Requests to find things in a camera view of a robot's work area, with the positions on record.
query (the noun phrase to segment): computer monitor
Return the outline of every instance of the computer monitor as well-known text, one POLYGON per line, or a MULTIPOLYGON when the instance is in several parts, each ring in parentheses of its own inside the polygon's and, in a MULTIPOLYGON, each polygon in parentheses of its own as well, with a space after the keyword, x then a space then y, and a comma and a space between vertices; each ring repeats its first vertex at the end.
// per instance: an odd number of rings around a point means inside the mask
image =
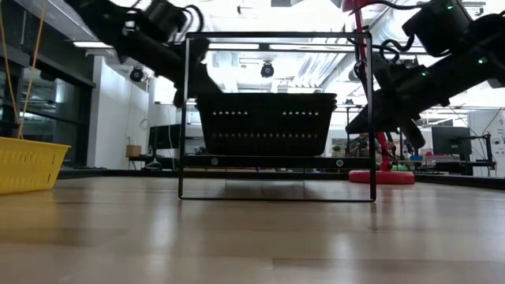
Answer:
POLYGON ((151 127, 149 131, 149 145, 156 150, 179 148, 181 125, 161 125, 151 127))
POLYGON ((432 127, 433 154, 464 155, 472 154, 470 130, 466 127, 436 126, 432 127))

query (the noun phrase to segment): security camera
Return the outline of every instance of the security camera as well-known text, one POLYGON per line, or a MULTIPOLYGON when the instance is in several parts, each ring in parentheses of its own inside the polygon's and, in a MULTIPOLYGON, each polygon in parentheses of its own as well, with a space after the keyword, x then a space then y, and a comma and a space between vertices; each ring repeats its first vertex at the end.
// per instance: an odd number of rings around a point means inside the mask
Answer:
POLYGON ((148 74, 144 72, 141 66, 133 67, 132 72, 129 74, 129 79, 133 82, 144 82, 148 78, 148 74))
POLYGON ((274 76, 274 66, 271 65, 271 62, 265 62, 263 67, 261 67, 261 76, 263 78, 270 78, 274 76))

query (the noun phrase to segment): black metal frame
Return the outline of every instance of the black metal frame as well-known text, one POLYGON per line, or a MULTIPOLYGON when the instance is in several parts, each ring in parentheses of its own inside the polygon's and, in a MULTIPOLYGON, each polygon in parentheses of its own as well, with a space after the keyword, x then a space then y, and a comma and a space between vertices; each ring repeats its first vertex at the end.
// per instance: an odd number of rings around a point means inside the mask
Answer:
MULTIPOLYGON (((368 137, 370 139, 369 158, 348 159, 348 158, 317 158, 317 157, 251 157, 251 156, 217 156, 200 155, 191 156, 185 153, 185 128, 187 116, 188 100, 188 82, 189 82, 189 51, 190 39, 195 38, 352 38, 362 39, 366 44, 366 56, 372 57, 372 35, 370 33, 356 32, 194 32, 186 35, 186 56, 185 56, 185 87, 184 103, 181 108, 181 136, 180 136, 180 154, 178 168, 178 197, 182 200, 254 200, 254 201, 305 201, 305 202, 354 202, 354 203, 372 203, 376 200, 376 159, 375 159, 375 129, 373 123, 373 107, 368 109, 368 137), (369 167, 370 170, 370 188, 369 199, 364 200, 314 200, 314 199, 271 199, 271 198, 220 198, 220 197, 187 197, 184 196, 184 178, 194 176, 194 172, 185 171, 186 167, 218 167, 233 168, 243 166, 250 167, 285 167, 285 168, 322 168, 332 167, 335 169, 351 168, 363 169, 369 167)), ((372 101, 372 62, 368 61, 366 66, 367 73, 367 94, 368 101, 372 101)), ((207 178, 227 179, 231 175, 227 173, 206 173, 207 178)), ((282 174, 258 173, 250 175, 251 179, 258 180, 279 180, 282 174)))

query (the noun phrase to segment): black laundry basket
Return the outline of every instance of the black laundry basket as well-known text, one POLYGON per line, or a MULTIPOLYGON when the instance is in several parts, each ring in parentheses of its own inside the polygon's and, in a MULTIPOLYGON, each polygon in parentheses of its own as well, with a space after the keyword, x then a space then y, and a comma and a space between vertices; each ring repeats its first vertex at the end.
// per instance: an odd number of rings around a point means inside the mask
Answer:
POLYGON ((317 156, 324 152, 336 94, 208 94, 196 100, 213 155, 317 156))

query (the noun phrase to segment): white wall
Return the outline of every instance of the white wall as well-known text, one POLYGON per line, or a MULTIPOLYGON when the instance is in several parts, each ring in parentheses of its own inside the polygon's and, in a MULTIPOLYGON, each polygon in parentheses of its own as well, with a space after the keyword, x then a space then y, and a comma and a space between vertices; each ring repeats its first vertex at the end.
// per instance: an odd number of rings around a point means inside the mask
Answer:
MULTIPOLYGON (((157 77, 151 80, 149 88, 149 126, 173 125, 180 122, 177 118, 177 110, 173 105, 155 104, 155 102, 171 103, 174 100, 174 83, 164 77, 157 77)), ((158 155, 166 157, 174 156, 173 150, 158 150, 158 155)))
POLYGON ((128 169, 126 145, 140 145, 146 152, 148 93, 95 57, 90 117, 88 165, 128 169))
MULTIPOLYGON (((469 127, 477 133, 482 135, 486 133, 491 134, 491 150, 495 161, 498 163, 497 171, 492 170, 492 177, 505 177, 505 110, 501 110, 497 115, 497 110, 479 110, 468 113, 469 127)), ((483 159, 487 157, 483 155, 481 144, 478 140, 472 141, 473 154, 472 160, 483 159)), ((482 141, 482 147, 485 154, 485 143, 482 141)), ((473 175, 477 177, 487 177, 488 170, 485 168, 473 168, 473 175)))

